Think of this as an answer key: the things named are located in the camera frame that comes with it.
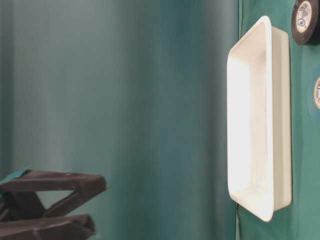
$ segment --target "clamp jaw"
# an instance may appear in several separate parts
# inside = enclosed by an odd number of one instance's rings
[[[89,215],[65,216],[107,189],[101,175],[27,170],[0,184],[0,240],[86,240]],[[73,191],[45,209],[36,192]]]

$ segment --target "black tape roll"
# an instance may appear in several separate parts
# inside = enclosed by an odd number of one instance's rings
[[[291,32],[298,45],[320,43],[320,0],[296,0],[291,17]]]

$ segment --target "roll label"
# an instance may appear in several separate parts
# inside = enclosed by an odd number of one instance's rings
[[[304,33],[311,22],[312,7],[309,1],[303,1],[296,13],[295,26],[299,33]]]
[[[315,82],[313,97],[315,105],[320,109],[320,77]]]

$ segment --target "white tray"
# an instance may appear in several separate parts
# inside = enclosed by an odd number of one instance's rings
[[[227,60],[230,197],[265,222],[292,201],[289,36],[261,17]]]

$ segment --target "teal tape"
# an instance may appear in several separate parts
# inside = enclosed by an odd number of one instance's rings
[[[308,108],[309,113],[311,114],[312,118],[320,123],[320,109],[316,106],[315,98],[314,98],[314,91],[315,91],[315,84],[316,81],[320,78],[320,67],[316,69],[312,75],[312,80],[310,82],[308,93],[307,93],[307,101],[308,101]]]
[[[7,182],[10,182],[12,179],[16,179],[16,178],[20,178],[22,175],[24,175],[26,172],[28,171],[28,169],[22,169],[20,171],[16,171],[13,172],[11,174],[9,174],[8,176],[6,176],[3,180],[0,181],[0,185],[1,184],[5,184]]]

